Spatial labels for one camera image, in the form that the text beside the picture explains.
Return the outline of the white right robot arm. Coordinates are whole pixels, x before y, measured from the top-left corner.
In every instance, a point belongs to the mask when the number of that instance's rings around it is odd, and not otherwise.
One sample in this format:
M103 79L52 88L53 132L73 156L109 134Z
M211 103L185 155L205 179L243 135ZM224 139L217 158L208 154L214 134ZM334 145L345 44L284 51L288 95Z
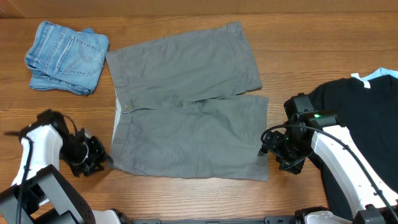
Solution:
M397 193L376 174L332 110L315 110L301 93L284 103L288 120L261 135L259 156L273 153L279 168L299 174L307 158L327 166L353 216L353 223L397 223Z

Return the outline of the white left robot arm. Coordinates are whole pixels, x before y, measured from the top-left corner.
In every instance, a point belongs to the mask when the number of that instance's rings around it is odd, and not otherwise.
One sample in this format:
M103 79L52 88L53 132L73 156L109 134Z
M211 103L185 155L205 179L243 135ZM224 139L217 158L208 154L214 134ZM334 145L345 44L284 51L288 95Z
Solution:
M86 129L70 133L63 114L46 110L17 136L23 147L19 171L1 192L1 215L8 223L129 223L117 209L93 210L60 173L65 161L75 177L103 171L112 158Z

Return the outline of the grey shorts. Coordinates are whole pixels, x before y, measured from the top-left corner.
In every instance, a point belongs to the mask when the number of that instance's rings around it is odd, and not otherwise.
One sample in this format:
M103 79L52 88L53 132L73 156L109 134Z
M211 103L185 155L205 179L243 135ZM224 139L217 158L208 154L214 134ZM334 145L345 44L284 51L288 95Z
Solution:
M269 100L242 25L196 30L106 54L116 93L115 169L185 179L267 181L258 154Z

